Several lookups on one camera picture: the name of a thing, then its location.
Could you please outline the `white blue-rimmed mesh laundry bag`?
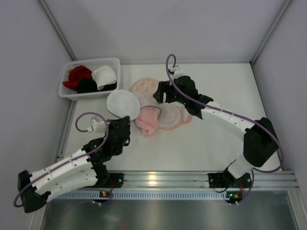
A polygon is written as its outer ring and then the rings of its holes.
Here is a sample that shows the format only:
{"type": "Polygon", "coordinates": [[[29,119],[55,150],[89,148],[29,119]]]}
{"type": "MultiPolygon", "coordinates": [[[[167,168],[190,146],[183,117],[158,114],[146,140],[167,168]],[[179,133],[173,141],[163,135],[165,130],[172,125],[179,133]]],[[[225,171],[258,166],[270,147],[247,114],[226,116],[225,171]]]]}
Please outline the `white blue-rimmed mesh laundry bag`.
{"type": "Polygon", "coordinates": [[[106,99],[107,110],[112,115],[118,118],[129,116],[130,120],[134,123],[140,110],[147,106],[157,107],[161,113],[161,109],[158,107],[157,102],[146,93],[135,95],[126,90],[117,90],[112,92],[106,99]]]}

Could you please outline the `pink bra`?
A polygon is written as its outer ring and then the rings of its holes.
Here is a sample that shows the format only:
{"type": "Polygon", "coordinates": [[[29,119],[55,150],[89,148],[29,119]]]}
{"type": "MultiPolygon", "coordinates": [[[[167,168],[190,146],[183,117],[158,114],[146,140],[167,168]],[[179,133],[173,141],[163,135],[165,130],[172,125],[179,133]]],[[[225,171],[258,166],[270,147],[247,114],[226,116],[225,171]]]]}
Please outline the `pink bra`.
{"type": "Polygon", "coordinates": [[[158,116],[160,110],[157,107],[143,107],[138,117],[135,119],[135,125],[145,136],[152,135],[159,127],[158,116]]]}

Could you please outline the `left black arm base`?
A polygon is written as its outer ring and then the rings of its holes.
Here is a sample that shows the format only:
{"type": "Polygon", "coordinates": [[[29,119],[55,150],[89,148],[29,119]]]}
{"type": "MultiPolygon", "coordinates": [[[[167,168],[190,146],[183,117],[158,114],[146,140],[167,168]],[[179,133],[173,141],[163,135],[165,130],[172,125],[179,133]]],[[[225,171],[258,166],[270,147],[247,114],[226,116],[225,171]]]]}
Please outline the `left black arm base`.
{"type": "Polygon", "coordinates": [[[124,183],[124,174],[118,172],[112,172],[109,174],[109,178],[103,185],[103,188],[121,188],[124,183]]]}

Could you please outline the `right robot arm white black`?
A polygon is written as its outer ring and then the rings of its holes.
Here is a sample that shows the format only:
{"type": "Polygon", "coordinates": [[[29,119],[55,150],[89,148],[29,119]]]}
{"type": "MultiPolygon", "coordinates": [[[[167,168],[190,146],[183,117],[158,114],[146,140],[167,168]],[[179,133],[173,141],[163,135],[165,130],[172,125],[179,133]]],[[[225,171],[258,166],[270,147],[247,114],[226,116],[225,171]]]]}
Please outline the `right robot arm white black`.
{"type": "Polygon", "coordinates": [[[269,119],[251,120],[227,111],[211,97],[200,94],[189,76],[159,82],[153,96],[160,104],[178,102],[190,115],[214,123],[243,141],[242,154],[224,170],[228,180],[238,179],[253,168],[262,167],[279,148],[269,119]]]}

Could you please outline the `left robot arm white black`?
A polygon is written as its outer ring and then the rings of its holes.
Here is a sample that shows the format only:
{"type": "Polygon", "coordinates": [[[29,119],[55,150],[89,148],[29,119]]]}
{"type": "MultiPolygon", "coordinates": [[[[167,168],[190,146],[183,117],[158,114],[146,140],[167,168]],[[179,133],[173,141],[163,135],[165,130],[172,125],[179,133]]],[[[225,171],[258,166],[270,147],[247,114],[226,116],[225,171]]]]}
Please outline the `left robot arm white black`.
{"type": "Polygon", "coordinates": [[[123,174],[109,173],[105,162],[123,153],[130,143],[130,117],[102,120],[104,134],[83,145],[72,155],[36,172],[18,174],[15,207],[32,213],[54,198],[77,189],[120,188],[123,174]]]}

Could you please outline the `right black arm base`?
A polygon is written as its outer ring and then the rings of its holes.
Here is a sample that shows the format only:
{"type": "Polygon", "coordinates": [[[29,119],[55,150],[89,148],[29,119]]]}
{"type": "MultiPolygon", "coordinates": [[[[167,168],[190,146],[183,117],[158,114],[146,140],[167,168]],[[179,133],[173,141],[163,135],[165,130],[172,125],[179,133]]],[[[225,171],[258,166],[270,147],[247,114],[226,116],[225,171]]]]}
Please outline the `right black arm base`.
{"type": "Polygon", "coordinates": [[[249,173],[245,173],[239,178],[235,178],[229,172],[213,172],[208,174],[210,188],[249,188],[252,178],[249,173]]]}

